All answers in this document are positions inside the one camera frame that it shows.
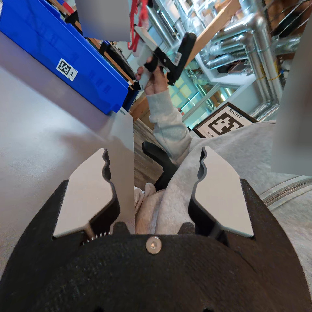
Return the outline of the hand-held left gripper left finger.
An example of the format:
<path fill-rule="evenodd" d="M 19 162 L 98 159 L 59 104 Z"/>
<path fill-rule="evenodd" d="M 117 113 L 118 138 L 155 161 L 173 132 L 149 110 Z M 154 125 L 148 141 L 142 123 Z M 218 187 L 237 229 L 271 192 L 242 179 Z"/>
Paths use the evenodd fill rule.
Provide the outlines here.
<path fill-rule="evenodd" d="M 99 149 L 69 177 L 53 236 L 60 238 L 83 231 L 87 240 L 109 235 L 120 214 L 111 182 L 107 149 Z"/>

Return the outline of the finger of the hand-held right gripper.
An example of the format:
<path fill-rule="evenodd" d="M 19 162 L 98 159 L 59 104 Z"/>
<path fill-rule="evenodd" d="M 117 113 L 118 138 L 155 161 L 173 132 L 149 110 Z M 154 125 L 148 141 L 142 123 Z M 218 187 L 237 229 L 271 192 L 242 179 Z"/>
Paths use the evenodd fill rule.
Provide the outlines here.
<path fill-rule="evenodd" d="M 145 28 L 134 25 L 134 52 L 136 52 L 140 46 L 147 46 L 152 52 L 158 48 L 157 43 Z"/>

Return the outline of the wooden beam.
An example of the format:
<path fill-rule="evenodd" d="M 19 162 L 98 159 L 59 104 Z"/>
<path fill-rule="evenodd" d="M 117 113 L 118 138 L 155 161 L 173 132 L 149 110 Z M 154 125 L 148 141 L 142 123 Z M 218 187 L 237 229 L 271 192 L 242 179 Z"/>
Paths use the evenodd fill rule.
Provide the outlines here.
<path fill-rule="evenodd" d="M 223 29 L 230 21 L 232 16 L 241 9 L 238 0 L 226 1 L 225 5 L 221 6 L 221 10 L 204 31 L 197 37 L 185 67 L 195 58 L 195 56 L 208 44 L 218 31 Z"/>

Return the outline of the person's right hand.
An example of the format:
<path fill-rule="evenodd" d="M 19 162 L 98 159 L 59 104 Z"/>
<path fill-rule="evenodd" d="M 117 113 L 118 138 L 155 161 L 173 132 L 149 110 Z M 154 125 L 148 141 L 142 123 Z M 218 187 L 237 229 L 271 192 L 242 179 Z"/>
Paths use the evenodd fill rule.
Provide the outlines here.
<path fill-rule="evenodd" d="M 146 96 L 165 92 L 168 89 L 168 80 L 163 71 L 163 67 L 158 66 L 151 74 L 150 80 L 144 89 Z"/>

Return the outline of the framed marker board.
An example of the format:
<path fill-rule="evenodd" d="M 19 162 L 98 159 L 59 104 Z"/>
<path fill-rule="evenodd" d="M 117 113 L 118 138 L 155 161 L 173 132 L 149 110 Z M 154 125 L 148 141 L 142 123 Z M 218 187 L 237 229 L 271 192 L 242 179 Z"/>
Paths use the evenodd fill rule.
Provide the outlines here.
<path fill-rule="evenodd" d="M 227 102 L 219 106 L 192 130 L 200 138 L 216 138 L 257 122 L 256 119 Z"/>

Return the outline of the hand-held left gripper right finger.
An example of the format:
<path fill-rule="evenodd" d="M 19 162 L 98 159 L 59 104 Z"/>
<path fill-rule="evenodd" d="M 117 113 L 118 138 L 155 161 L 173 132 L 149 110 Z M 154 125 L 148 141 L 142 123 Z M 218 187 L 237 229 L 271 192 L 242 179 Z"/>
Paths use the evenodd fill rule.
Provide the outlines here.
<path fill-rule="evenodd" d="M 254 236 L 240 176 L 209 146 L 202 148 L 188 213 L 199 235 L 218 239 L 223 232 Z"/>

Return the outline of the blue plastic bin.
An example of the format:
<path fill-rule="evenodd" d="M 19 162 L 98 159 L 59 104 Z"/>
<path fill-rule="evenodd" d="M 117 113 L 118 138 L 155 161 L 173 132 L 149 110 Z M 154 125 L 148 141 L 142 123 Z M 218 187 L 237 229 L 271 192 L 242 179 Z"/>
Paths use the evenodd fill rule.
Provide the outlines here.
<path fill-rule="evenodd" d="M 0 28 L 103 113 L 123 107 L 128 82 L 47 1 L 3 1 Z"/>

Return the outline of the silver ventilation pipes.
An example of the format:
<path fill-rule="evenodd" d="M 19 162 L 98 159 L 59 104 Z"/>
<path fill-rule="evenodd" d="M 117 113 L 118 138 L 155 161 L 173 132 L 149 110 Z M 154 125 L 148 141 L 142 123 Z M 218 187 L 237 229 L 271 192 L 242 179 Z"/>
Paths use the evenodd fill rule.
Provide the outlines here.
<path fill-rule="evenodd" d="M 184 75 L 194 84 L 195 91 L 183 87 L 180 93 L 171 90 L 174 104 L 183 108 L 186 121 L 199 107 L 213 108 L 231 95 L 235 85 L 252 84 L 256 108 L 251 116 L 266 119 L 280 103 L 286 74 L 281 63 L 295 53 L 301 34 L 284 38 L 271 37 L 262 1 L 239 0 L 241 9 L 226 26 L 218 31 L 208 44 L 184 69 Z M 153 1 L 147 9 L 151 30 L 164 40 L 162 47 L 169 55 L 176 52 L 186 31 L 197 37 L 211 23 L 226 1 Z"/>

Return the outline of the black chair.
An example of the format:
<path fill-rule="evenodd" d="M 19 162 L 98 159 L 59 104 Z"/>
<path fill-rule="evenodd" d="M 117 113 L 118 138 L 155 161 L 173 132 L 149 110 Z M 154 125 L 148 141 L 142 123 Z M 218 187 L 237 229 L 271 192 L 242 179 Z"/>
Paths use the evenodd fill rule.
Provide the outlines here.
<path fill-rule="evenodd" d="M 142 151 L 162 167 L 163 172 L 154 184 L 156 191 L 158 192 L 166 189 L 170 180 L 176 173 L 178 166 L 172 163 L 163 149 L 151 142 L 144 141 L 142 143 Z"/>

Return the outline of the person's right forearm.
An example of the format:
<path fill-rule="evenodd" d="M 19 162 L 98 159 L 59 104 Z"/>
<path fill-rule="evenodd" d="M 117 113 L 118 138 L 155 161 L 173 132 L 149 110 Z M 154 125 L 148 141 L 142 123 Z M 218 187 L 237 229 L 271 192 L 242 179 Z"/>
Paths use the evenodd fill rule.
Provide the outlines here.
<path fill-rule="evenodd" d="M 173 106 L 169 90 L 147 95 L 153 134 L 174 165 L 180 166 L 189 153 L 192 138 L 182 122 L 182 115 Z"/>

